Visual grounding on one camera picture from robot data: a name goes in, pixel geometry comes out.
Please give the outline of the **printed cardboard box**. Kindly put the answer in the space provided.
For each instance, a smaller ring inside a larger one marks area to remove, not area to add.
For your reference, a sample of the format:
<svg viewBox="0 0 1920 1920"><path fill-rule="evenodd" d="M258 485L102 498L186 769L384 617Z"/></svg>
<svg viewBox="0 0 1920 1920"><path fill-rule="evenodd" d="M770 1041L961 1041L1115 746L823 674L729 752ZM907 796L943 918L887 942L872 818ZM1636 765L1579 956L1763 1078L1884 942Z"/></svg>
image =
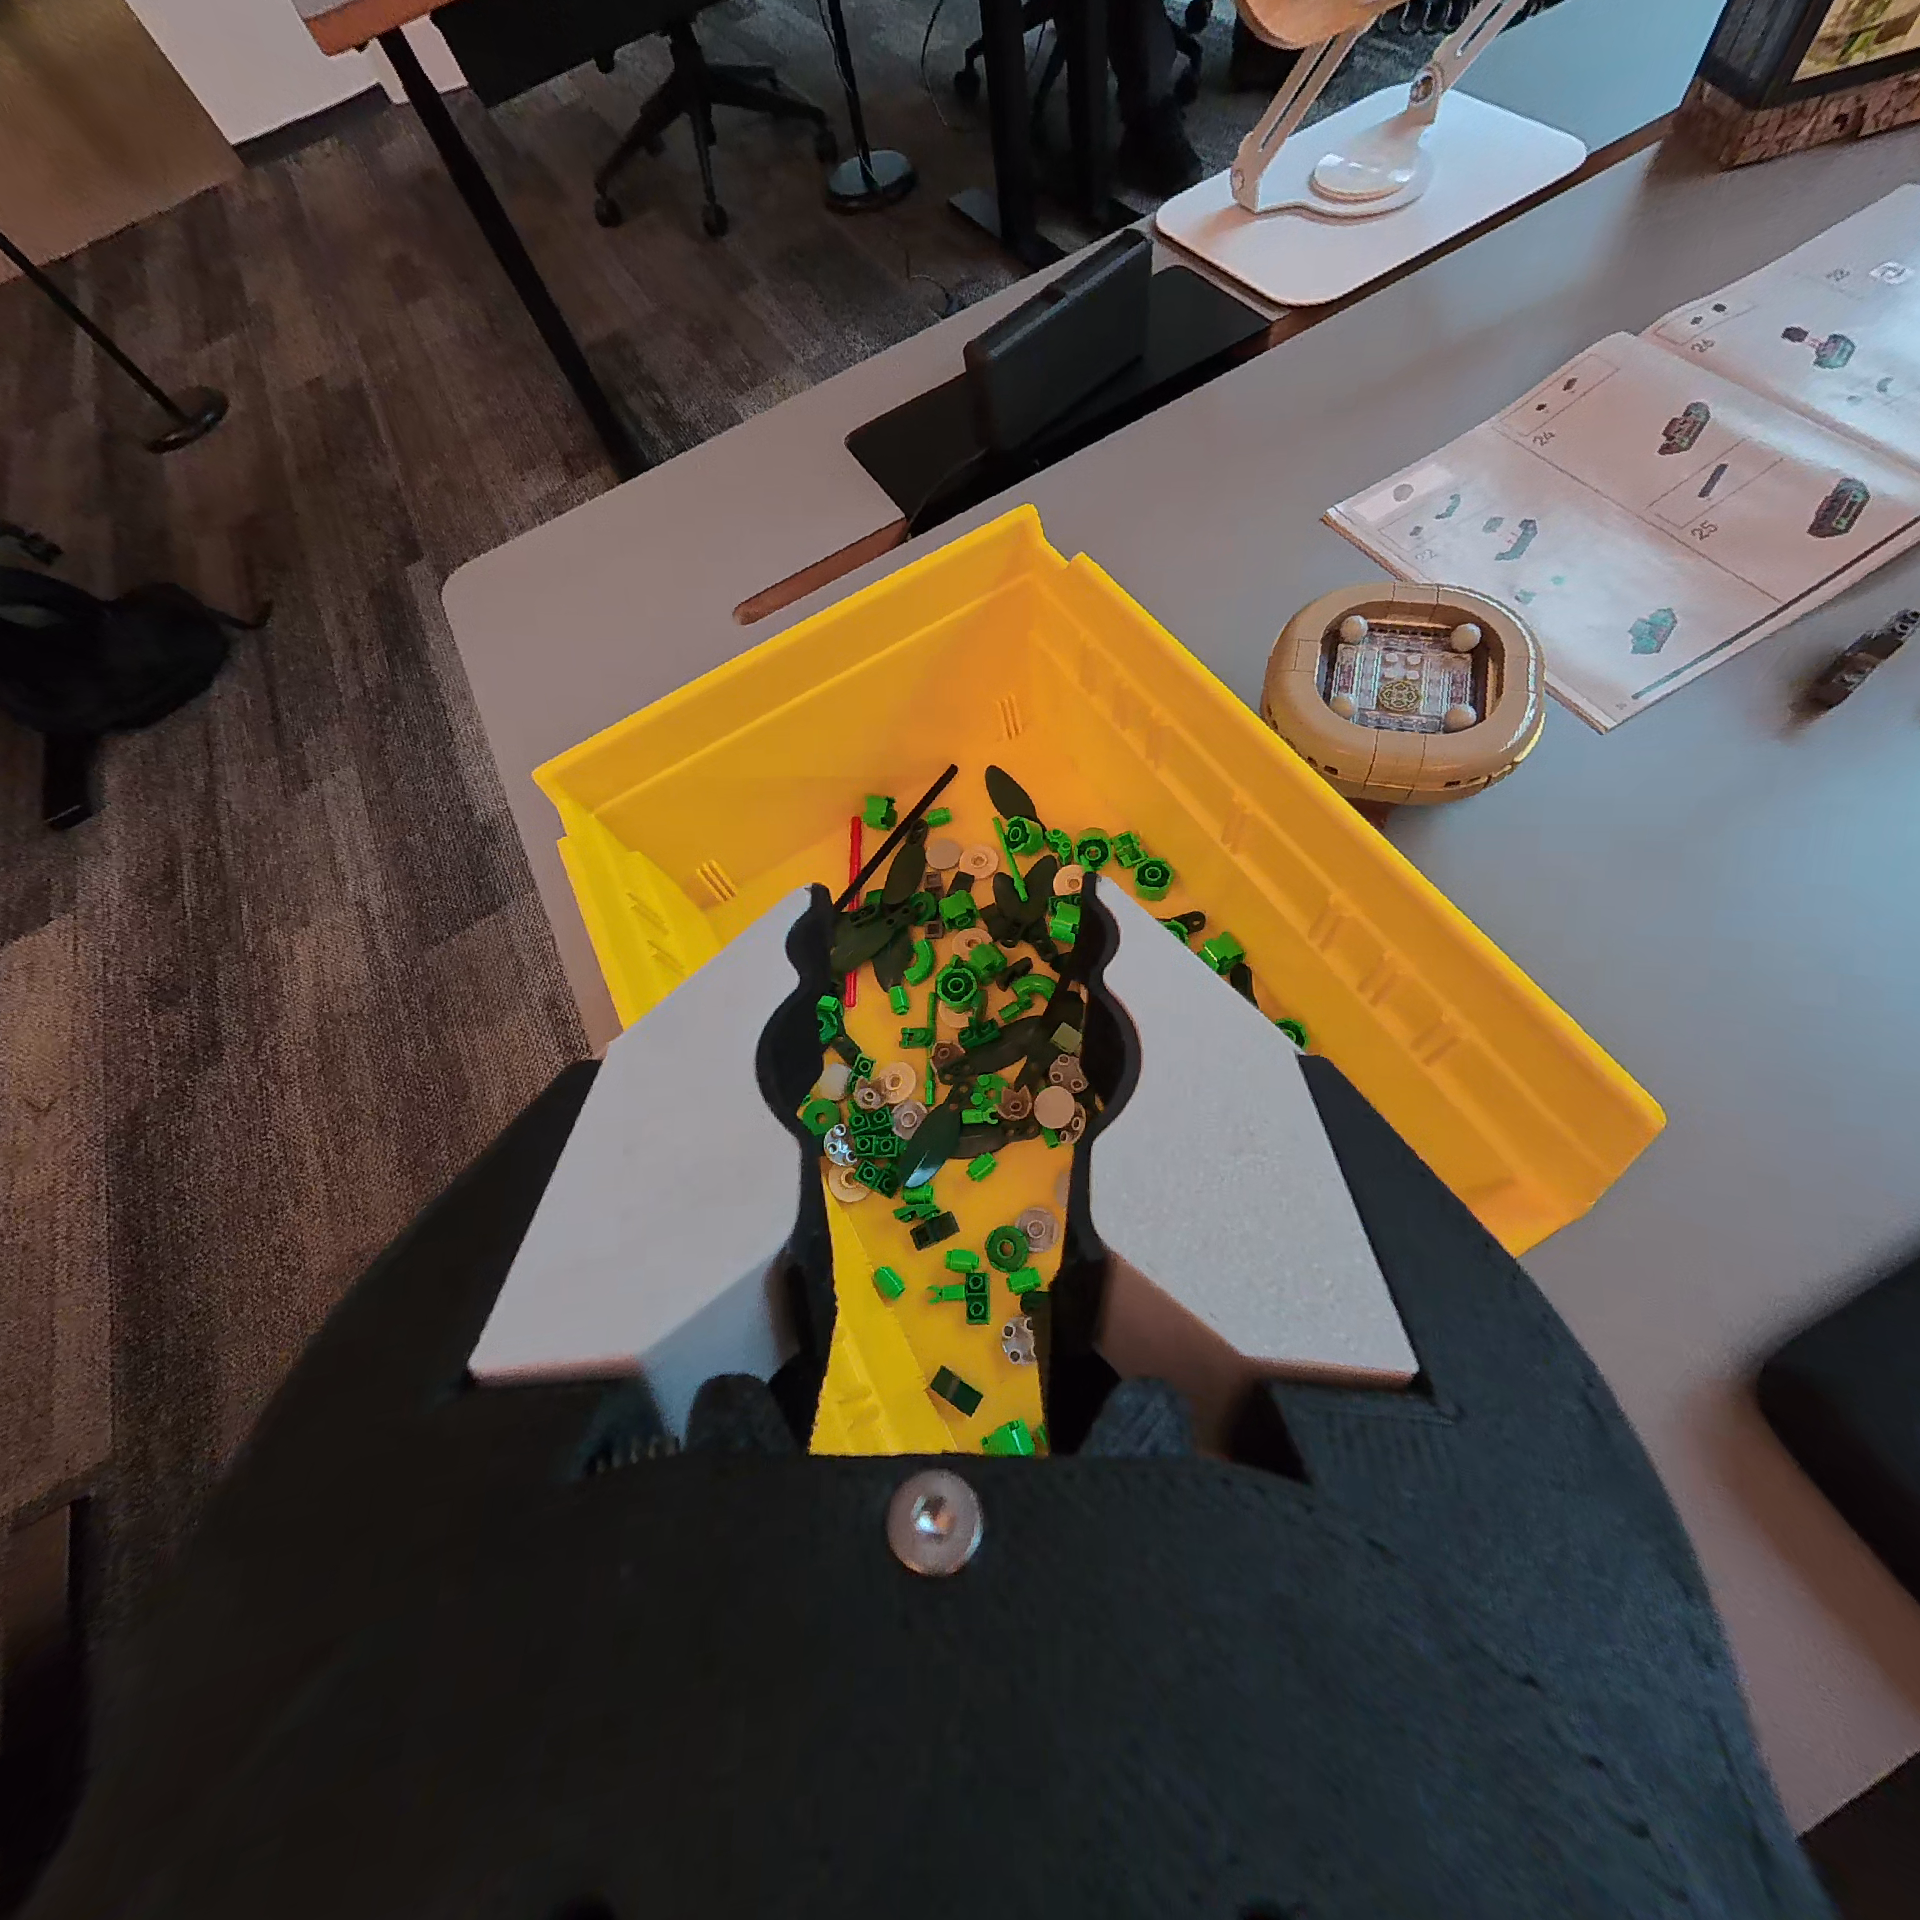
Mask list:
<svg viewBox="0 0 1920 1920"><path fill-rule="evenodd" d="M1675 128L1737 170L1915 120L1918 3L1731 3Z"/></svg>

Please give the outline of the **pile of small toy bricks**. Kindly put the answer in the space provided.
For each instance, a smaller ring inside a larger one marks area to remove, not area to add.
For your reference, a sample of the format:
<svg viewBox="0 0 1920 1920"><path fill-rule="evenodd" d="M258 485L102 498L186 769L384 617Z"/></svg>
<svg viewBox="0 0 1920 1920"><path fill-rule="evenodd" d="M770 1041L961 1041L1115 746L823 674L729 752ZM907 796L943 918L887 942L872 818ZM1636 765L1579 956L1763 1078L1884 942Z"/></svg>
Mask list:
<svg viewBox="0 0 1920 1920"><path fill-rule="evenodd" d="M836 909L857 970L817 1001L823 1064L801 1102L827 1210L834 1326L817 1456L1049 1451L1044 1360L1089 1078L1089 888L1145 906L1246 998L1243 939L1170 844L1044 818L1001 769L936 802Z"/></svg>

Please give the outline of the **brown table with black legs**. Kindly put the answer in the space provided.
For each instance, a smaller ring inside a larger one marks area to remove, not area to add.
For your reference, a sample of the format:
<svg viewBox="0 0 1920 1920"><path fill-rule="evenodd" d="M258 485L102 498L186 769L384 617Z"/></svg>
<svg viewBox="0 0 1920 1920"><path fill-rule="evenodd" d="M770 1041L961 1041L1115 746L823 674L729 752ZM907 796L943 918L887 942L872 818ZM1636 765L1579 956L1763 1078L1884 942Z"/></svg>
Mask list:
<svg viewBox="0 0 1920 1920"><path fill-rule="evenodd" d="M586 350L574 339L561 307L546 290L544 280L527 251L527 244L521 243L510 213L504 208L487 171L465 142L465 134L442 98L442 86L426 73L412 41L407 40L407 29L415 22L426 20L436 4L294 3L294 9L324 57L362 52L371 44L387 57L404 100L416 110L446 176L454 180L456 193L487 243L487 251L505 275L519 309L528 322L532 322L546 356L588 418L593 434L608 457L615 480L628 483L646 474L650 462L643 446L635 442L632 424L620 414L614 397L601 387Z"/></svg>

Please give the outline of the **black backpack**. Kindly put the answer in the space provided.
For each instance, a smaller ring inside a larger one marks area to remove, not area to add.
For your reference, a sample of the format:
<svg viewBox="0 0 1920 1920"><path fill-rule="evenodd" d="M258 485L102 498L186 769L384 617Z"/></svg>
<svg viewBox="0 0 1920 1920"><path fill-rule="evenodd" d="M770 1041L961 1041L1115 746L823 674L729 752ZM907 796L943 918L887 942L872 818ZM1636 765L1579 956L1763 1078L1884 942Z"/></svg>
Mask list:
<svg viewBox="0 0 1920 1920"><path fill-rule="evenodd" d="M6 518L3 712L39 739L39 812L52 833L91 818L95 762L112 733L155 726L219 677L233 635L256 634L275 605L239 616L179 582L112 600L44 570L62 546Z"/></svg>

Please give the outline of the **tan round brick model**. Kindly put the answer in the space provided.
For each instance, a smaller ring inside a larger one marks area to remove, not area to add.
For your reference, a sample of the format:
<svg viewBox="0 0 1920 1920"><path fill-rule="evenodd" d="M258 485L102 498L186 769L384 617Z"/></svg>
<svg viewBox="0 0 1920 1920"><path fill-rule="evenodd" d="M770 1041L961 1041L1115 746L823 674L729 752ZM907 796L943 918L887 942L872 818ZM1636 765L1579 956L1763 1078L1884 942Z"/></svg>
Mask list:
<svg viewBox="0 0 1920 1920"><path fill-rule="evenodd" d="M1545 653L1452 586L1329 592L1278 635L1263 718L1351 802L1435 808L1507 780L1545 732Z"/></svg>

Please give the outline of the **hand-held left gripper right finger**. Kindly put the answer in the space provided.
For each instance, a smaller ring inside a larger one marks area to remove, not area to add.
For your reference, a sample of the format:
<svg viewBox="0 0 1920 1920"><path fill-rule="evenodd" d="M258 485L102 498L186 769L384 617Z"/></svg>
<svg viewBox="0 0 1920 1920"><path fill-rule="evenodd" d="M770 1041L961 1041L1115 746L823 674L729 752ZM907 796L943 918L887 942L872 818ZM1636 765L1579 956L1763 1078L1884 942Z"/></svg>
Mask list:
<svg viewBox="0 0 1920 1920"><path fill-rule="evenodd" d="M1305 1054L1126 892L1089 901L1089 1078L1047 1312L1047 1424L1160 1378L1222 1451L1264 1386L1379 1394L1420 1362Z"/></svg>

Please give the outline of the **yellow plastic bin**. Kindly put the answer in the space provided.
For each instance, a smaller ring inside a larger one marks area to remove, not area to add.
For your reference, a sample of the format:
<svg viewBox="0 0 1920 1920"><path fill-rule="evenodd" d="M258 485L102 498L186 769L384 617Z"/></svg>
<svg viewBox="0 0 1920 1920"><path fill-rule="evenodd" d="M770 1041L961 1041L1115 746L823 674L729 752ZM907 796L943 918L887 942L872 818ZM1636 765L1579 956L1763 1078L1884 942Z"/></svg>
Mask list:
<svg viewBox="0 0 1920 1920"><path fill-rule="evenodd" d="M802 1150L776 1265L801 1349L776 1378L819 1409L834 1326L830 1225L801 1102L823 1064L817 1001L843 973L834 901L849 818L986 801L988 769L1044 818L1170 844L1251 956L1248 998L1304 1050L1420 1373L1401 1394L1259 1387L1231 1444L1248 1467L1332 1474L1356 1449L1439 1435L1547 1438L1554 1404L1622 1426L1513 1260L1569 1225L1659 1134L1659 1106L1246 705L1094 561L1019 507L750 649L537 769L561 857L627 1030L777 898L822 885L790 952L801 990L759 1045Z"/></svg>

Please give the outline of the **black desk frame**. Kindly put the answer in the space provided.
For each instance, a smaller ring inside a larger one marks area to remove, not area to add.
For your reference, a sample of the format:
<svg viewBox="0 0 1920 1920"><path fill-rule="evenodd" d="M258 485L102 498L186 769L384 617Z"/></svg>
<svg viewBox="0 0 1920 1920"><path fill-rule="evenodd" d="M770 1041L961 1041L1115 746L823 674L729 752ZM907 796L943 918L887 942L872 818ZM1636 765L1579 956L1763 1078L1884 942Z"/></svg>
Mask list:
<svg viewBox="0 0 1920 1920"><path fill-rule="evenodd" d="M992 193L951 200L974 227L1026 273L1038 273L1065 254L1040 232L1040 171L1032 134L1032 108L1024 76L1024 4L979 3L982 73L992 132ZM1110 128L1110 40L1105 3L1052 4L1055 26L1065 48L1071 171L1064 202L1094 234L1110 234L1113 219L1111 128Z"/></svg>

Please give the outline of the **long black toy rod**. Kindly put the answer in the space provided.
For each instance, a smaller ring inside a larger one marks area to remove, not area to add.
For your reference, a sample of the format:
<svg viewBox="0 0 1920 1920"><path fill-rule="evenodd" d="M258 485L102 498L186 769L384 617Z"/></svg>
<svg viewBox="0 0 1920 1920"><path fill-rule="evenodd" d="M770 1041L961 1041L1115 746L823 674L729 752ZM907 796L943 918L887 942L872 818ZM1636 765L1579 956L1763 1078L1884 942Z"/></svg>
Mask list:
<svg viewBox="0 0 1920 1920"><path fill-rule="evenodd" d="M944 796L947 787L959 777L959 764L951 762L922 794L911 808L899 812L896 826L878 842L876 851L868 853L852 870L849 888L834 901L834 909L850 909L850 906L863 896L863 889L876 876L876 870L900 851L905 840L913 830L929 817L931 808Z"/></svg>

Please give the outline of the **small dark brick assembly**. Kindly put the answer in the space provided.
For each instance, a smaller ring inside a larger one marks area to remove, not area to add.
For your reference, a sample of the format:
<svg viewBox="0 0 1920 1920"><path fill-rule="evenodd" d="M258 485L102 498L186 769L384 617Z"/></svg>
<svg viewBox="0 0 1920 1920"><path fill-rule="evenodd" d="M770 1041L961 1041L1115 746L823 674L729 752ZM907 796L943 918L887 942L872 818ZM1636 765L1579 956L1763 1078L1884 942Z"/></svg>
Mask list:
<svg viewBox="0 0 1920 1920"><path fill-rule="evenodd" d="M1799 712L1818 715L1847 705L1915 634L1918 608L1905 608L1875 630L1864 634L1812 674L1799 696Z"/></svg>

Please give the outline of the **white lamp base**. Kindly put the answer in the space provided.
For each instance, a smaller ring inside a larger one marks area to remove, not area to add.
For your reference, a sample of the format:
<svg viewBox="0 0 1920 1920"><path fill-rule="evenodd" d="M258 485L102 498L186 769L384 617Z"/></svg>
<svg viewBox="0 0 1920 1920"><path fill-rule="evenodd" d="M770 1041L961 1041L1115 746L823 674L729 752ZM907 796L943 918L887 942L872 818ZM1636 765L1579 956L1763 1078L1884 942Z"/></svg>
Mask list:
<svg viewBox="0 0 1920 1920"><path fill-rule="evenodd" d="M1296 52L1286 86L1233 168L1167 200L1160 237L1259 302L1340 302L1569 179L1585 145L1456 85L1526 11L1478 3L1404 86L1312 124L1310 108L1386 3L1239 4L1251 29Z"/></svg>

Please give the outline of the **black round-base floor stand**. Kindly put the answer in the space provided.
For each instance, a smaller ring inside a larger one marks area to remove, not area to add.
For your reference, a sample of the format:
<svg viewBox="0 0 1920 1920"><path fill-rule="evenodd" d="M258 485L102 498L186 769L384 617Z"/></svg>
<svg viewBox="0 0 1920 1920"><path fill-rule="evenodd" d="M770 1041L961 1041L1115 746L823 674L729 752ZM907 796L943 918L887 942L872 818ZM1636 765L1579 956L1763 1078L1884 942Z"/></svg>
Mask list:
<svg viewBox="0 0 1920 1920"><path fill-rule="evenodd" d="M147 440L152 453L164 454L203 442L230 416L230 397L215 389L167 392L138 358L97 322L73 294L38 265L28 251L3 234L6 261L115 369L121 370L164 416L164 427Z"/></svg>
<svg viewBox="0 0 1920 1920"><path fill-rule="evenodd" d="M819 3L819 11L830 37L832 66L843 91L852 134L852 156L834 162L823 184L825 202L836 213L891 208L920 184L918 170L904 153L872 145L843 4Z"/></svg>

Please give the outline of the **black power box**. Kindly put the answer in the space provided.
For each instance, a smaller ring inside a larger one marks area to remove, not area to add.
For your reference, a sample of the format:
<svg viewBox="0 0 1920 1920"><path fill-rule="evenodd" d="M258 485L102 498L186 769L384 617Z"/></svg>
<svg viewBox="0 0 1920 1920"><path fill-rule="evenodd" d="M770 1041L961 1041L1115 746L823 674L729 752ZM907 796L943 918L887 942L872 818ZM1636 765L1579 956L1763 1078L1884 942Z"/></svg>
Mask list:
<svg viewBox="0 0 1920 1920"><path fill-rule="evenodd" d="M966 347L976 442L1012 453L1147 350L1153 248L1122 232Z"/></svg>

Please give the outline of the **black rounded pad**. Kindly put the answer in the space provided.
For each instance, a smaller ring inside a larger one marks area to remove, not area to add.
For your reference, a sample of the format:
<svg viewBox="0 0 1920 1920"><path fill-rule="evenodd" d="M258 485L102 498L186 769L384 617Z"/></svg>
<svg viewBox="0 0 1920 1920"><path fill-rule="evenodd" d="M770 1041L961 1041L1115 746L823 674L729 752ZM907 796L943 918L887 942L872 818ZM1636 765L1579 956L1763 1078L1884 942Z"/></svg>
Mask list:
<svg viewBox="0 0 1920 1920"><path fill-rule="evenodd" d="M1918 1261L1760 1368L1760 1412L1812 1485L1918 1595Z"/></svg>

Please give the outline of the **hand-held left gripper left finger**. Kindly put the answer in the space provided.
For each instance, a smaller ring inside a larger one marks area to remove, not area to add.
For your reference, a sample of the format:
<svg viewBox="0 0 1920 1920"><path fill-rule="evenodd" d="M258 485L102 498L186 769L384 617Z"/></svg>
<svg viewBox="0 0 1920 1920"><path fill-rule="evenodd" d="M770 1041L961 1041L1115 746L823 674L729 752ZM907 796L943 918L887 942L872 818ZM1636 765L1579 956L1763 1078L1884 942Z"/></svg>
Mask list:
<svg viewBox="0 0 1920 1920"><path fill-rule="evenodd" d="M802 1150L761 1041L827 906L822 885L777 898L608 1045L468 1356L480 1386L628 1378L684 1438L708 1380L799 1354L777 1261Z"/></svg>

